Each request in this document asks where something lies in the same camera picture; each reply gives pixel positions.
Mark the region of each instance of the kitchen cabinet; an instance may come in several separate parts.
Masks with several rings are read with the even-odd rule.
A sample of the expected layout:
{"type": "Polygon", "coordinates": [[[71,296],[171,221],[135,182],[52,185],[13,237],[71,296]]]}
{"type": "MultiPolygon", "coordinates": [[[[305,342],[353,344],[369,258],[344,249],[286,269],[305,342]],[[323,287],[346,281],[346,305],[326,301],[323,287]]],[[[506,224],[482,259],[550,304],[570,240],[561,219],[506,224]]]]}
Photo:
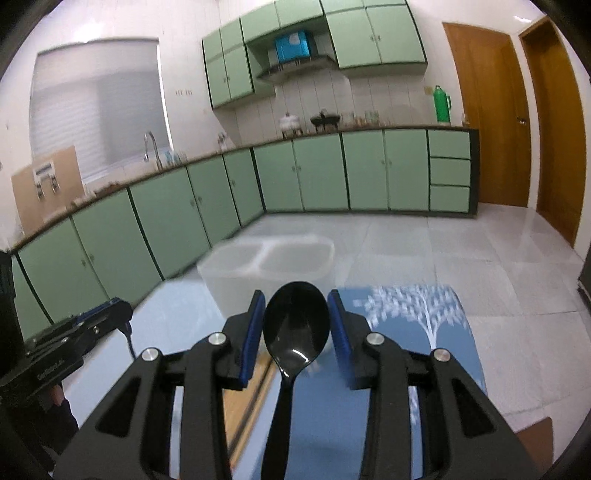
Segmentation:
{"type": "Polygon", "coordinates": [[[388,206],[391,210],[429,210],[427,133],[422,129],[386,130],[388,206]]]}
{"type": "Polygon", "coordinates": [[[406,0],[363,0],[366,7],[383,7],[385,5],[406,5],[406,0]]]}
{"type": "Polygon", "coordinates": [[[240,228],[222,157],[188,167],[193,193],[212,246],[240,228]]]}
{"type": "Polygon", "coordinates": [[[388,185],[383,132],[343,134],[353,210],[387,210],[388,185]]]}
{"type": "Polygon", "coordinates": [[[16,257],[12,257],[12,278],[17,294],[14,304],[17,308],[18,323],[21,326],[22,337],[27,340],[51,324],[33,295],[16,257]]]}
{"type": "Polygon", "coordinates": [[[205,61],[211,61],[222,54],[222,37],[220,31],[211,32],[207,37],[203,37],[203,52],[205,61]]]}
{"type": "Polygon", "coordinates": [[[242,27],[240,26],[240,19],[236,19],[224,25],[220,29],[220,35],[222,38],[222,50],[224,53],[229,52],[231,49],[242,45],[242,27]]]}
{"type": "Polygon", "coordinates": [[[470,186],[470,160],[431,157],[431,184],[470,186]]]}
{"type": "Polygon", "coordinates": [[[406,5],[368,8],[382,63],[425,63],[423,46],[406,5]]]}
{"type": "Polygon", "coordinates": [[[279,30],[280,27],[275,2],[248,12],[240,20],[245,43],[279,30]]]}
{"type": "Polygon", "coordinates": [[[363,8],[363,0],[322,0],[325,14],[363,8]]]}
{"type": "Polygon", "coordinates": [[[207,81],[209,83],[209,94],[212,98],[212,106],[215,108],[219,105],[230,101],[230,87],[228,79],[226,78],[226,64],[224,58],[219,57],[216,60],[206,63],[207,81]]]}
{"type": "Polygon", "coordinates": [[[70,219],[21,248],[18,255],[35,292],[56,323],[109,300],[70,219]]]}
{"type": "Polygon", "coordinates": [[[431,185],[430,210],[466,213],[470,204],[470,188],[431,185]]]}
{"type": "Polygon", "coordinates": [[[294,140],[304,210],[348,210],[340,136],[294,140]]]}
{"type": "Polygon", "coordinates": [[[323,15],[320,0],[277,0],[275,8],[281,28],[323,15]]]}
{"type": "Polygon", "coordinates": [[[378,45],[364,9],[326,15],[341,69],[380,63],[378,45]]]}
{"type": "Polygon", "coordinates": [[[267,211],[302,211],[291,142],[256,147],[254,153],[267,211]]]}
{"type": "Polygon", "coordinates": [[[240,45],[223,55],[226,64],[226,80],[232,100],[253,92],[251,72],[246,59],[246,49],[240,45]]]}
{"type": "Polygon", "coordinates": [[[263,213],[251,151],[240,150],[225,154],[223,158],[238,218],[241,225],[245,226],[263,213]]]}
{"type": "Polygon", "coordinates": [[[130,190],[148,245],[165,278],[209,250],[185,168],[144,181],[130,190]]]}
{"type": "Polygon", "coordinates": [[[161,281],[127,189],[81,210],[73,221],[109,297],[136,303],[161,281]]]}
{"type": "Polygon", "coordinates": [[[463,131],[429,130],[432,157],[470,158],[470,134],[463,131]]]}

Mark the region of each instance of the metal screw cap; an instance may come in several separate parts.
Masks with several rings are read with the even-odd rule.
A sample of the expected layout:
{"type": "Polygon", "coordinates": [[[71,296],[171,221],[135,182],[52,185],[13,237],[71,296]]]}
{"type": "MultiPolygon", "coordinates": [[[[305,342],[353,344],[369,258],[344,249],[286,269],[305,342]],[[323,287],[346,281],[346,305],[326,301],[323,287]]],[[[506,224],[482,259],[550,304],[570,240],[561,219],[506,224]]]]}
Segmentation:
{"type": "Polygon", "coordinates": [[[212,333],[207,339],[212,345],[223,345],[226,343],[226,335],[222,332],[212,333]]]}
{"type": "Polygon", "coordinates": [[[147,362],[151,362],[152,360],[156,360],[158,355],[158,350],[150,347],[142,352],[142,359],[146,360],[147,362]]]}
{"type": "Polygon", "coordinates": [[[433,352],[433,356],[435,360],[439,360],[440,362],[449,362],[449,359],[452,357],[451,353],[444,348],[438,348],[433,352]]]}
{"type": "Polygon", "coordinates": [[[381,345],[384,342],[384,336],[381,333],[371,332],[365,338],[370,345],[381,345]]]}

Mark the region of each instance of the white pot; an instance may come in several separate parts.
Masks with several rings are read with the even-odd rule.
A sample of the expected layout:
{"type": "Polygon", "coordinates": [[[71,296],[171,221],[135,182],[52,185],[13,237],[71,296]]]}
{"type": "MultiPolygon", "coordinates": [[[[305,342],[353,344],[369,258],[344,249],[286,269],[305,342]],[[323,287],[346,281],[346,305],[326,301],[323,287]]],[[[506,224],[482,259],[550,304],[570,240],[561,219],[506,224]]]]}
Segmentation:
{"type": "Polygon", "coordinates": [[[297,115],[290,115],[288,112],[284,117],[279,119],[279,129],[282,132],[299,130],[300,128],[300,117],[297,115]]]}

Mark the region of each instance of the door frame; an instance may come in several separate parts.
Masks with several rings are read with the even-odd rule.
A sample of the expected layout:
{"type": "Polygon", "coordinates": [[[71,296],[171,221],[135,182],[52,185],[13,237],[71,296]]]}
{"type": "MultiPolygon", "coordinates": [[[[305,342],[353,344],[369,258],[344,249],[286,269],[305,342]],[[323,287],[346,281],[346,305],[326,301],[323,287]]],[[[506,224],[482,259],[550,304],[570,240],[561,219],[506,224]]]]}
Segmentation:
{"type": "MultiPolygon", "coordinates": [[[[579,94],[579,103],[580,103],[580,113],[581,113],[581,120],[583,123],[583,132],[584,132],[584,137],[583,137],[583,161],[584,161],[584,165],[585,165],[585,171],[587,170],[587,145],[586,145],[586,138],[585,136],[587,135],[587,131],[585,128],[585,122],[584,122],[584,111],[583,111],[583,102],[581,101],[581,94],[580,94],[580,90],[579,90],[579,85],[577,84],[577,79],[576,79],[576,75],[574,74],[574,69],[573,69],[573,65],[572,62],[570,60],[570,58],[568,57],[568,51],[566,49],[566,46],[564,45],[564,41],[560,35],[560,31],[558,30],[558,28],[556,27],[556,25],[554,24],[554,22],[552,21],[552,19],[548,16],[545,15],[542,18],[540,18],[538,21],[536,21],[535,23],[533,23],[532,25],[530,25],[528,28],[526,28],[523,32],[519,33],[519,40],[521,42],[521,46],[523,48],[524,54],[525,54],[525,58],[527,60],[527,65],[528,68],[530,69],[530,74],[531,74],[531,55],[529,52],[529,49],[527,47],[527,37],[532,34],[534,31],[538,30],[539,28],[543,28],[546,27],[547,25],[549,25],[553,30],[554,33],[556,35],[556,37],[558,38],[558,42],[560,43],[560,45],[562,46],[563,50],[567,53],[567,58],[569,60],[569,68],[570,71],[572,73],[573,76],[573,80],[574,80],[574,85],[577,89],[577,93],[579,94]]],[[[533,77],[532,77],[532,87],[534,89],[534,97],[535,97],[535,103],[536,103],[536,115],[538,117],[538,124],[540,124],[540,109],[538,107],[538,98],[537,98],[537,91],[535,89],[535,83],[533,81],[533,77]]],[[[537,198],[535,199],[535,210],[536,212],[539,213],[539,206],[540,206],[540,197],[542,195],[542,181],[543,181],[543,169],[544,169],[544,165],[543,165],[543,152],[542,152],[542,148],[543,148],[543,142],[542,142],[542,132],[541,132],[541,128],[538,128],[538,140],[540,142],[540,157],[538,159],[538,164],[540,166],[540,173],[539,173],[539,178],[538,178],[538,195],[537,198]]],[[[582,213],[583,213],[583,204],[584,204],[584,194],[585,194],[585,190],[586,190],[586,179],[585,179],[585,185],[583,187],[583,197],[581,198],[581,212],[579,214],[579,223],[577,224],[577,228],[575,230],[575,232],[573,233],[573,237],[566,239],[568,241],[568,243],[570,244],[571,247],[574,247],[574,243],[576,242],[577,236],[579,234],[579,228],[580,228],[580,223],[581,223],[581,218],[582,218],[582,213]]]]}

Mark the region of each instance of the person's hand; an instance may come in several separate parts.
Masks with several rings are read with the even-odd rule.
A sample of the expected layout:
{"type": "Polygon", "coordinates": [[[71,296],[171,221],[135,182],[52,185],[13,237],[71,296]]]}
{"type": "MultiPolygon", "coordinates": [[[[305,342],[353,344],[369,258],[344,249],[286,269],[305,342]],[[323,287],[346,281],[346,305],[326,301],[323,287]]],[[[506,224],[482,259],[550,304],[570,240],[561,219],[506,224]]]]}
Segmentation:
{"type": "Polygon", "coordinates": [[[49,391],[49,395],[51,397],[53,404],[57,405],[58,407],[60,407],[62,402],[66,399],[66,397],[64,396],[64,391],[61,389],[59,385],[52,387],[49,391]]]}

